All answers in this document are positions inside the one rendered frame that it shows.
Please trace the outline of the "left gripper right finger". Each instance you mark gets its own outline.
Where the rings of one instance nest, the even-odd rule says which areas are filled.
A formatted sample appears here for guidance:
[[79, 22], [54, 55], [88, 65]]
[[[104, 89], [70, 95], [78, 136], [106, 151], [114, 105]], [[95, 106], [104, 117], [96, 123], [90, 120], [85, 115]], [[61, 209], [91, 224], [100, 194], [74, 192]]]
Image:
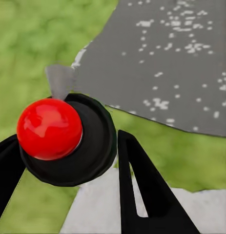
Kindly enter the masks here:
[[[201, 234], [132, 134], [118, 130], [122, 234]], [[137, 215], [131, 163], [148, 217]]]

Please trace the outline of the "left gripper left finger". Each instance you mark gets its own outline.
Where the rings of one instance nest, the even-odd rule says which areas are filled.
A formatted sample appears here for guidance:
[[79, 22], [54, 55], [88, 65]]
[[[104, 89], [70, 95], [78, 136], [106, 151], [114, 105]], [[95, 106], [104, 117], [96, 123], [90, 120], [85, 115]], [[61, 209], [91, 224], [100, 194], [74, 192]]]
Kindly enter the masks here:
[[0, 218], [24, 170], [17, 134], [0, 143]]

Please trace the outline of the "insectifuge atomizer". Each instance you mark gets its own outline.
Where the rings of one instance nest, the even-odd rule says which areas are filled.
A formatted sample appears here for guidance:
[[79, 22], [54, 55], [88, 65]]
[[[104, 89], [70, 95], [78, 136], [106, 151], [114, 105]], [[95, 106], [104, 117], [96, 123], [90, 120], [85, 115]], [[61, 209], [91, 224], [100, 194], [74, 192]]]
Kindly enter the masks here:
[[52, 96], [29, 105], [17, 123], [21, 158], [42, 182], [82, 185], [114, 167], [118, 134], [98, 100], [69, 93], [78, 71], [57, 63], [47, 65], [45, 72]]

